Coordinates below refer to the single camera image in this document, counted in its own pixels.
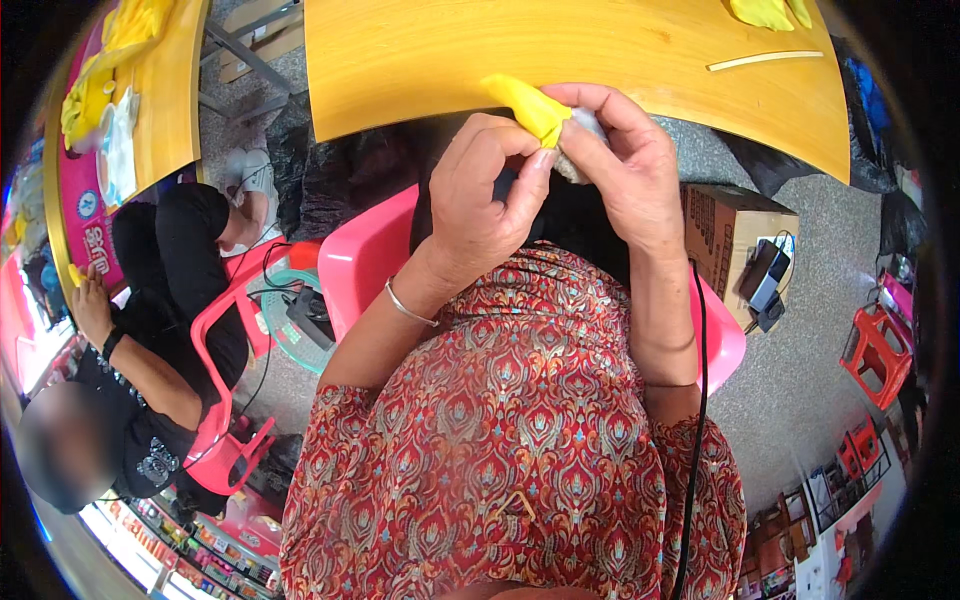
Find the yellow table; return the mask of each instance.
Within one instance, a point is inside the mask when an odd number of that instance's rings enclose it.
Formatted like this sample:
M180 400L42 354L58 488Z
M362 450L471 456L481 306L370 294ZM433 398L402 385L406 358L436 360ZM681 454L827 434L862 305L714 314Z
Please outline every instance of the yellow table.
M114 103L120 101L130 84L140 94L133 129L136 194L200 159L197 101L200 47L208 5L209 0L178 0L156 46L114 70ZM54 265L68 305L74 284L68 271L71 258L60 197L60 103L66 94L70 63L84 40L85 36L80 36L64 55L46 90L43 200Z
M426 115L485 108L478 82L593 82L646 110L733 132L846 183L847 109L823 17L772 32L722 0L306 0L314 133L327 140ZM707 65L767 52L822 58Z
M136 194L200 160L200 47L209 0L179 0L163 39L113 73L120 102L128 85L140 94L133 129Z

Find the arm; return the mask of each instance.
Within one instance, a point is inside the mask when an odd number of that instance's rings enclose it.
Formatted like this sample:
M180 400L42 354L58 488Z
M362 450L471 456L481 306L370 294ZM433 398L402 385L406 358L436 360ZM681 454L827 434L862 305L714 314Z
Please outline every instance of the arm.
M630 349L646 382L651 419L672 425L699 413L697 345L690 320L677 155L670 136L633 100L603 85L547 85L543 92L594 110L610 148L575 121L560 146L596 184L613 230L630 249Z
M96 269L88 269L74 290L73 310L82 334L98 352L103 351L113 320L103 275ZM125 335L113 349L110 364L130 380L155 412L184 429L197 430L203 410L200 397L166 361Z
M454 136L430 179L433 234L394 277L403 306L432 319L476 278L516 252L546 197L553 154L515 121L474 114ZM509 156L528 156L506 203L493 181ZM426 325L380 293L334 351L320 385L377 389L417 344Z

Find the hand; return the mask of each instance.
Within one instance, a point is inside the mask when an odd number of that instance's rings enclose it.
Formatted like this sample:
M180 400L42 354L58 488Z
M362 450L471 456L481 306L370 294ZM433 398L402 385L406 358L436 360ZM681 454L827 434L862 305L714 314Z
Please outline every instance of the hand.
M605 85L552 84L541 91L569 107L589 108L610 148L568 120L560 148L600 190L616 234L632 250L682 255L684 214L677 151L670 136L633 100Z
M495 201L493 181L511 156L526 160L507 201ZM546 198L554 158L516 121L471 115L430 178L433 234L421 244L430 271L459 292L516 252Z
M80 287L73 291L73 318L87 341L98 352L102 352L113 330L104 276L92 265L85 273L84 269L80 269L80 273L85 277L81 278Z

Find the green plastic basket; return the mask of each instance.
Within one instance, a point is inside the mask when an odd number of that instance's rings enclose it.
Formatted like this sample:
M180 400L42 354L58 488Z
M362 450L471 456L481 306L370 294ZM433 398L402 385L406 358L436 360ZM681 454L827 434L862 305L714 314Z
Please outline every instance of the green plastic basket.
M283 269L270 275L270 281L276 285L284 285L293 281L302 280L318 292L320 281L316 274L310 271ZM267 292L260 295L260 309L263 311L263 320L267 324L267 331L276 340L276 344L287 353L287 356L297 361L297 364L312 372L324 372L326 363L336 346L324 350L317 346L308 335L299 327L291 323L287 317L287 304L283 301L285 295L280 292Z

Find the pink banner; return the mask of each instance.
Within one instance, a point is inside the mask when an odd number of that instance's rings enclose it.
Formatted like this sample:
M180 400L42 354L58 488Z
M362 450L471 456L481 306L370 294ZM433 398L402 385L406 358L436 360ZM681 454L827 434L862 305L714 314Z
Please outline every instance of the pink banner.
M82 52L78 52L70 66L67 89L80 74L80 67L88 56L100 50L101 23L90 32ZM48 118L58 118L58 114ZM63 135L58 138L60 153L60 202L63 210L63 226L66 234L70 260L78 267L93 265L104 274L104 283L115 290L123 281L123 273L113 249L112 215L100 197L97 183L96 154L79 158L67 157L63 148Z

